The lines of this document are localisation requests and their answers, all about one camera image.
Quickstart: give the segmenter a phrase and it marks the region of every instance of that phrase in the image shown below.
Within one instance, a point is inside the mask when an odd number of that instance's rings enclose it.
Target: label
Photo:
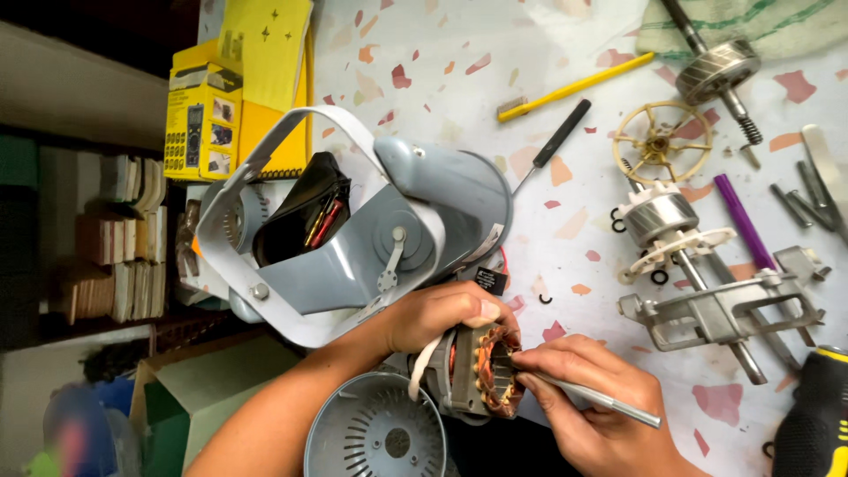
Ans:
[[[480,288],[488,291],[492,295],[501,296],[506,288],[507,276],[503,273],[497,273],[488,268],[478,267],[477,275],[474,276],[474,281],[480,285]]]
[[[467,256],[465,260],[462,262],[475,261],[476,259],[486,255],[486,252],[492,249],[495,244],[498,243],[498,239],[500,239],[500,233],[504,231],[504,224],[496,223],[492,226],[492,230],[489,231],[488,237],[483,240],[483,243],[477,247],[477,250],[474,250],[474,253]]]

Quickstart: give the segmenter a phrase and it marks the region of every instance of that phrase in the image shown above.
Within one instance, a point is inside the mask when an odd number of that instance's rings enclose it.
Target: yellow box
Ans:
[[[242,75],[209,61],[207,49],[208,43],[174,55],[165,127],[166,177],[226,179],[238,164]]]

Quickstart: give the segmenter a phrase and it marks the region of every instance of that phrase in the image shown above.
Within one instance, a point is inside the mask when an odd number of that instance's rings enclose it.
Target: cardboard box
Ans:
[[[174,55],[165,126],[166,177],[215,181],[235,171],[242,89],[237,65],[215,57],[215,41]]]
[[[180,475],[244,402],[299,361],[257,330],[139,362],[130,423],[145,436],[144,474]]]

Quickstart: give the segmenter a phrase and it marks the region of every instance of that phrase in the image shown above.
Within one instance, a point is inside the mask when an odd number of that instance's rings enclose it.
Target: black o-ring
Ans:
[[[622,224],[622,228],[616,228],[617,223]],[[615,231],[615,232],[618,232],[618,233],[626,232],[628,230],[628,226],[623,225],[623,224],[624,224],[624,221],[622,219],[616,219],[616,220],[612,221],[612,230]]]
[[[762,453],[766,454],[766,457],[770,459],[774,459],[774,454],[768,451],[768,448],[771,447],[772,451],[774,451],[774,442],[766,442],[762,445]]]
[[[654,270],[650,273],[650,281],[658,285],[664,285],[668,283],[668,273],[665,270]]]

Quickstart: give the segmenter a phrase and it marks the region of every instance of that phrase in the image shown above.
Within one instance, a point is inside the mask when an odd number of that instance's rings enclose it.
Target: white wire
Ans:
[[[424,346],[424,349],[421,350],[421,354],[418,355],[418,359],[416,359],[416,364],[412,367],[412,374],[410,375],[410,388],[408,389],[410,393],[410,399],[412,401],[418,401],[418,389],[421,386],[421,377],[424,375],[424,368],[427,367],[427,364],[430,362],[430,357],[432,353],[436,350],[436,346],[438,346],[438,342],[442,340],[442,335],[440,334],[436,338],[433,338],[432,341],[427,343],[427,346]]]

